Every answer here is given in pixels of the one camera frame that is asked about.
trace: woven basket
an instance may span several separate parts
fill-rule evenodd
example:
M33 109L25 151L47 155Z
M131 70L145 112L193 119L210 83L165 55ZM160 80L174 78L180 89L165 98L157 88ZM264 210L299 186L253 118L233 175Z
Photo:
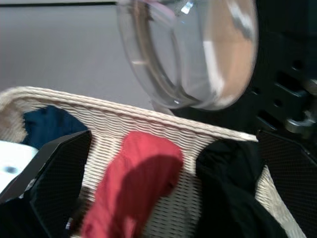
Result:
M0 140L20 142L26 135L23 113L54 105L78 118L92 132L83 186L90 203L93 191L102 179L109 162L120 149L122 138L132 130L166 137L182 149L184 169L174 193L156 205L144 234L151 237L189 237L200 216L200 183L195 177L195 159L209 143L230 138L256 141L255 136L181 119L140 108L100 99L57 92L54 90L18 87L0 94ZM293 237L301 230L278 196L268 170L259 181L257 200L281 223Z

